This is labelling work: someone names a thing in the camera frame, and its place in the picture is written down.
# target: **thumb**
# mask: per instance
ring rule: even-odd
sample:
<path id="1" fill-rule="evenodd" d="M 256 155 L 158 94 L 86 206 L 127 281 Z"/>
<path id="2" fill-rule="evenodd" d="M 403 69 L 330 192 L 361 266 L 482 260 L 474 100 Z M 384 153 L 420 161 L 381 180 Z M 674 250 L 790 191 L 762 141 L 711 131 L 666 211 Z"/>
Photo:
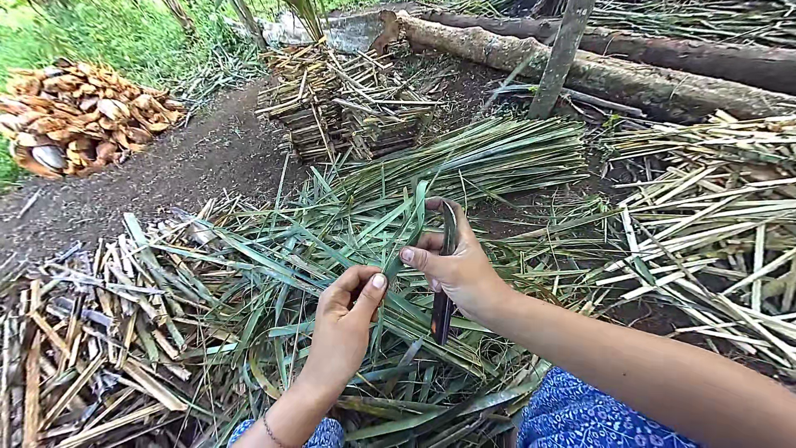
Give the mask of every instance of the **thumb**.
<path id="1" fill-rule="evenodd" d="M 384 292 L 387 290 L 387 277 L 383 273 L 373 274 L 362 288 L 359 293 L 357 303 L 353 304 L 353 308 L 349 312 L 350 316 L 359 322 L 370 322 L 370 317 L 376 308 L 379 307 L 381 299 L 384 298 Z"/>
<path id="2" fill-rule="evenodd" d="M 406 246 L 400 250 L 400 259 L 406 265 L 419 270 L 428 277 L 444 280 L 447 278 L 448 263 L 443 257 L 420 249 L 419 247 Z"/>

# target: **thin wrist bracelet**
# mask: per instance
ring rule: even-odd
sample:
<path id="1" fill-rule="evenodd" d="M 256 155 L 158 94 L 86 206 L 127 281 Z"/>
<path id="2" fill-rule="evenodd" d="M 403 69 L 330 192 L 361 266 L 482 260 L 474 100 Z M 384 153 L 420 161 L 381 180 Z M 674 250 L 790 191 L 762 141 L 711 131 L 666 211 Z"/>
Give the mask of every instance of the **thin wrist bracelet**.
<path id="1" fill-rule="evenodd" d="M 274 435 L 274 431 L 271 430 L 271 427 L 268 426 L 268 421 L 265 419 L 265 415 L 263 416 L 263 424 L 265 425 L 265 432 L 268 433 L 268 437 L 274 441 L 275 444 L 279 445 L 279 448 L 301 448 L 303 445 L 286 445 L 282 443 L 276 436 Z"/>

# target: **clothing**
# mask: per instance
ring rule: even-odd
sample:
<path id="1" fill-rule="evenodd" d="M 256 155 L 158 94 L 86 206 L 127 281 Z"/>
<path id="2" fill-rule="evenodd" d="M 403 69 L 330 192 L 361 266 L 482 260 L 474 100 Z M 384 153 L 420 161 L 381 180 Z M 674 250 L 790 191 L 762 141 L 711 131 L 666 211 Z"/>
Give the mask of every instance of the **clothing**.
<path id="1" fill-rule="evenodd" d="M 241 423 L 229 439 L 231 446 L 254 420 Z M 306 445 L 342 448 L 343 429 L 323 419 Z M 695 448 L 697 444 L 633 411 L 608 394 L 554 367 L 542 380 L 522 411 L 517 448 Z"/>
<path id="2" fill-rule="evenodd" d="M 249 429 L 256 420 L 244 420 L 240 425 L 236 426 L 232 435 L 229 436 L 227 448 L 231 447 L 241 435 Z M 315 427 L 315 432 L 310 436 L 304 446 L 307 448 L 342 448 L 343 440 L 343 426 L 335 419 L 323 419 Z"/>

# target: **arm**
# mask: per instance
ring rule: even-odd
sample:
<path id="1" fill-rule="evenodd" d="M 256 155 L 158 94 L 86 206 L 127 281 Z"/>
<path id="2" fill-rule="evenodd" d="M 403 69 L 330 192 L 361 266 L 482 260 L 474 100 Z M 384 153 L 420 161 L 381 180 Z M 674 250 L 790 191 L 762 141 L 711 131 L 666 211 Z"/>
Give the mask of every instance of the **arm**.
<path id="1" fill-rule="evenodd" d="M 401 257 L 470 319 L 701 444 L 793 446 L 796 396 L 786 388 L 713 352 L 514 291 L 491 268 L 462 208 L 454 210 L 453 255 L 440 257 L 441 235 L 428 234 Z"/>
<path id="2" fill-rule="evenodd" d="M 386 289 L 387 278 L 379 268 L 354 266 L 321 294 L 301 374 L 234 448 L 301 446 L 310 438 L 362 364 L 370 321 Z"/>

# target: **fingernail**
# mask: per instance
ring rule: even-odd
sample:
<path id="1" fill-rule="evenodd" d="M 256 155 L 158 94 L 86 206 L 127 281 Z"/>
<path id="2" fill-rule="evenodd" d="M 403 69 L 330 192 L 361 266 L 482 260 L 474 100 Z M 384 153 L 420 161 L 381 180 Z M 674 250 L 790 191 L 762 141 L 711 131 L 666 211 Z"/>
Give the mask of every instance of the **fingernail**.
<path id="1" fill-rule="evenodd" d="M 370 279 L 370 283 L 374 288 L 382 289 L 384 288 L 384 285 L 387 284 L 387 277 L 385 277 L 383 273 L 378 273 L 374 275 L 372 279 Z"/>
<path id="2" fill-rule="evenodd" d="M 407 263 L 412 261 L 412 257 L 414 257 L 414 256 L 415 256 L 415 253 L 412 252 L 411 249 L 404 249 L 404 250 L 400 251 L 400 259 L 406 261 Z"/>

